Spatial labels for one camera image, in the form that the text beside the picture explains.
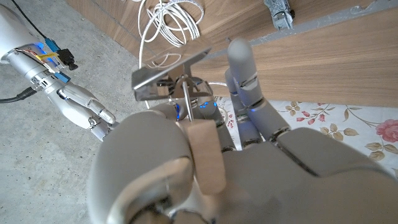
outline blue connector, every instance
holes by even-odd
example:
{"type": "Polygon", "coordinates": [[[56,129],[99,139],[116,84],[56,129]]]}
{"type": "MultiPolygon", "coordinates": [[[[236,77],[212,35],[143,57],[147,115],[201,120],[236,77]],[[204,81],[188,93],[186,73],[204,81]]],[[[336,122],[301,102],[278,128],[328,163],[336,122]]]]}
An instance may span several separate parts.
{"type": "Polygon", "coordinates": [[[64,83],[68,83],[70,80],[70,77],[64,74],[63,72],[57,72],[54,74],[55,77],[57,77],[59,80],[63,81],[64,83]]]}
{"type": "Polygon", "coordinates": [[[46,39],[44,39],[44,41],[45,41],[45,44],[47,44],[47,46],[50,47],[52,52],[57,52],[58,50],[60,50],[60,47],[58,47],[57,43],[55,43],[54,40],[46,38],[46,39]]]}

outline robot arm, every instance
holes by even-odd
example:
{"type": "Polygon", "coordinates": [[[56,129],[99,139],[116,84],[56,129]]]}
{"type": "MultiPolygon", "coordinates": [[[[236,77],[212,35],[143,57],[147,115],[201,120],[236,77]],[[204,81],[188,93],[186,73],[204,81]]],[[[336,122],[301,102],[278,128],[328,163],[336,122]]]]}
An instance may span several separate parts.
{"type": "Polygon", "coordinates": [[[88,90],[73,84],[60,71],[64,64],[57,54],[46,54],[40,41],[23,25],[10,9],[0,5],[0,59],[9,63],[24,78],[41,86],[50,101],[76,125],[91,130],[100,140],[116,122],[88,90]]]}

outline black cable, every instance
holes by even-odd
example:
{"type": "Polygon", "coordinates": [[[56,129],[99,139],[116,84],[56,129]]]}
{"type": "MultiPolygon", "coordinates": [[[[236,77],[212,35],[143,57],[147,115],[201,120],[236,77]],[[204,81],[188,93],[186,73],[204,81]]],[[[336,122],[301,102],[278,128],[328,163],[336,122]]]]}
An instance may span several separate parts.
{"type": "Polygon", "coordinates": [[[0,99],[0,103],[12,103],[19,100],[24,100],[33,94],[37,93],[32,87],[26,88],[22,93],[18,94],[16,97],[8,98],[8,99],[0,99]]]}
{"type": "Polygon", "coordinates": [[[14,1],[11,0],[15,6],[17,6],[17,9],[19,10],[19,12],[21,12],[21,14],[25,17],[25,19],[32,25],[32,27],[43,37],[43,38],[47,38],[41,31],[39,31],[39,29],[35,26],[35,24],[33,24],[32,21],[30,21],[30,19],[25,15],[24,11],[22,11],[22,9],[18,6],[18,4],[14,1]]]}

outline yellow tape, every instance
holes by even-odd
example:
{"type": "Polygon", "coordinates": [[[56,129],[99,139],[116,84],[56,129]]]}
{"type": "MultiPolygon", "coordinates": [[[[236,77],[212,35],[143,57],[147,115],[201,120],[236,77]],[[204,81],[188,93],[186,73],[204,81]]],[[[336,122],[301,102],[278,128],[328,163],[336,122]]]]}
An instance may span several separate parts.
{"type": "Polygon", "coordinates": [[[58,56],[58,54],[55,53],[55,52],[52,52],[52,53],[49,53],[49,54],[45,54],[45,55],[36,55],[36,57],[37,57],[39,60],[44,60],[44,59],[46,59],[46,58],[53,58],[53,57],[56,57],[56,56],[58,56]]]}

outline wire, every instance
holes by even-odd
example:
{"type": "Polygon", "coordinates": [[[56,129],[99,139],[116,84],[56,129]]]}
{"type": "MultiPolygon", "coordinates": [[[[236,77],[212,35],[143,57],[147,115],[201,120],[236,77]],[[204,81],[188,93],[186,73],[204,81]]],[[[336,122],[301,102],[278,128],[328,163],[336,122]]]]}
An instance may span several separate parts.
{"type": "Polygon", "coordinates": [[[39,29],[35,26],[35,24],[33,24],[32,21],[30,21],[30,19],[25,15],[24,11],[22,11],[22,9],[18,6],[18,4],[14,1],[11,0],[15,6],[17,6],[17,9],[19,10],[19,12],[21,12],[21,14],[25,17],[25,19],[32,25],[32,27],[43,37],[43,38],[47,38],[41,31],[39,31],[39,29]]]}
{"type": "Polygon", "coordinates": [[[138,32],[141,36],[141,44],[139,49],[139,68],[142,67],[142,54],[145,42],[147,43],[152,42],[160,33],[172,45],[176,47],[181,47],[182,45],[187,43],[187,37],[184,32],[185,30],[189,31],[192,40],[200,36],[199,28],[197,25],[202,21],[203,17],[205,16],[205,10],[203,9],[203,7],[194,0],[171,0],[168,3],[159,0],[159,3],[156,4],[153,9],[153,12],[151,12],[149,9],[146,10],[150,20],[146,25],[144,32],[141,33],[141,25],[140,25],[141,11],[145,5],[145,2],[146,0],[141,1],[141,5],[138,11],[137,24],[138,24],[138,32]],[[183,3],[183,2],[193,4],[199,8],[199,10],[201,11],[201,16],[199,20],[195,22],[192,16],[178,5],[178,3],[183,3]],[[169,15],[175,21],[178,28],[168,26],[164,21],[165,15],[169,15]],[[185,27],[181,26],[181,23],[177,20],[177,18],[180,19],[180,21],[182,21],[185,24],[185,27]],[[156,32],[150,39],[146,39],[149,27],[152,24],[156,26],[157,28],[156,32]],[[173,34],[172,31],[180,31],[182,33],[183,40],[179,39],[175,34],[173,34]]]}
{"type": "MultiPolygon", "coordinates": [[[[37,58],[36,57],[36,55],[37,55],[37,53],[35,53],[35,52],[33,52],[33,51],[31,51],[31,50],[21,50],[21,49],[15,49],[16,51],[18,51],[18,52],[22,52],[22,53],[24,53],[26,56],[28,56],[29,57],[29,55],[27,55],[27,54],[31,54],[31,55],[33,55],[35,58],[37,58]]],[[[44,61],[44,60],[42,60],[42,59],[38,59],[38,60],[40,60],[42,63],[42,65],[43,64],[46,64],[46,62],[44,61]]]]}
{"type": "Polygon", "coordinates": [[[8,99],[0,99],[0,103],[12,103],[12,102],[17,102],[19,100],[24,100],[34,95],[35,93],[37,93],[36,90],[34,90],[32,87],[28,87],[24,91],[22,91],[22,93],[18,94],[16,97],[8,99]]]}

